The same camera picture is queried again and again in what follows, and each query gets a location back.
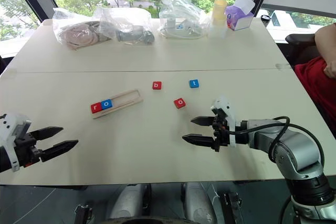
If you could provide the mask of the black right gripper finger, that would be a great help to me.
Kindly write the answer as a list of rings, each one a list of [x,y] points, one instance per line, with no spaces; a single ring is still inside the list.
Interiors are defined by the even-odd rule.
[[[182,139],[196,146],[203,146],[203,147],[210,147],[210,148],[213,148],[214,143],[215,143],[214,139],[211,136],[203,136],[201,134],[183,135]]]
[[[214,116],[197,116],[191,122],[200,126],[212,126],[215,121]]]

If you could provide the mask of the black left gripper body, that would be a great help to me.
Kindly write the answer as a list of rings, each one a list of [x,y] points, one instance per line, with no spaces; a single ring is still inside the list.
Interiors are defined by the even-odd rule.
[[[18,137],[15,143],[15,153],[17,155],[20,166],[28,167],[40,161],[41,150],[35,145],[39,140],[38,131],[26,133],[23,137]]]

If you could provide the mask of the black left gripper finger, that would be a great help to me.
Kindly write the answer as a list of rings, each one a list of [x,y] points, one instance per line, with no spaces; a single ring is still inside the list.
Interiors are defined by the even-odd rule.
[[[40,159],[42,162],[46,162],[57,156],[60,156],[68,152],[69,150],[71,150],[73,147],[75,147],[78,142],[79,142],[78,140],[70,140],[70,141],[63,141],[59,144],[56,144],[53,147],[42,151]]]
[[[38,130],[35,130],[35,131],[32,131],[32,132],[29,132],[28,135],[30,135],[31,137],[33,137],[37,141],[41,141],[41,140],[45,140],[47,138],[50,138],[50,137],[56,135],[57,133],[59,133],[63,129],[64,129],[63,127],[59,127],[59,126],[49,126],[49,127],[43,128],[43,129],[38,129]]]

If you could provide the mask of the person's hand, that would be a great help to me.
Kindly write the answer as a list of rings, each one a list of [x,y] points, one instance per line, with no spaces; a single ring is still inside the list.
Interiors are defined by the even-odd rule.
[[[323,72],[330,79],[335,79],[336,78],[335,65],[332,65],[332,64],[326,65]]]

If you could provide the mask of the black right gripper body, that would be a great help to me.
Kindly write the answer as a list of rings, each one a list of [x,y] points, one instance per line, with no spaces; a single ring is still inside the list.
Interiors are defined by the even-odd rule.
[[[214,130],[214,146],[213,150],[219,152],[221,146],[228,146],[229,140],[229,124],[226,119],[227,114],[223,110],[214,110],[215,113],[212,128]]]

